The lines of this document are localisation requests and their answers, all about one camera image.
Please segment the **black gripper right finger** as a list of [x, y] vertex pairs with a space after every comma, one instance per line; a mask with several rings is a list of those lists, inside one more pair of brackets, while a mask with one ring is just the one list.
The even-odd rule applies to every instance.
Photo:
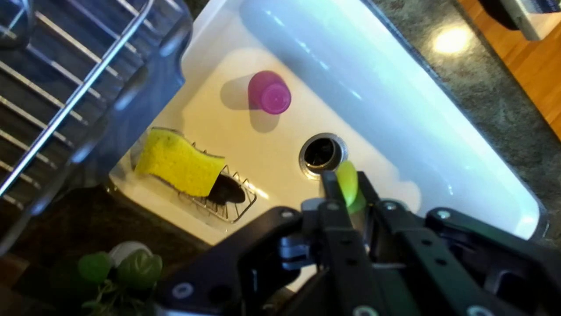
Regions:
[[367, 246], [376, 264], [381, 316], [522, 316], [481, 290], [446, 244], [395, 200], [381, 200], [359, 172]]

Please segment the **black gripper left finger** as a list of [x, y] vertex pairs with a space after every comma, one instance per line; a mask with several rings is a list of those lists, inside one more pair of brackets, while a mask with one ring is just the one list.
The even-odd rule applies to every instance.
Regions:
[[343, 316], [378, 316], [371, 267], [362, 239], [348, 220], [336, 176], [322, 172], [320, 183], [324, 188], [324, 202], [318, 208], [320, 234], [338, 311]]

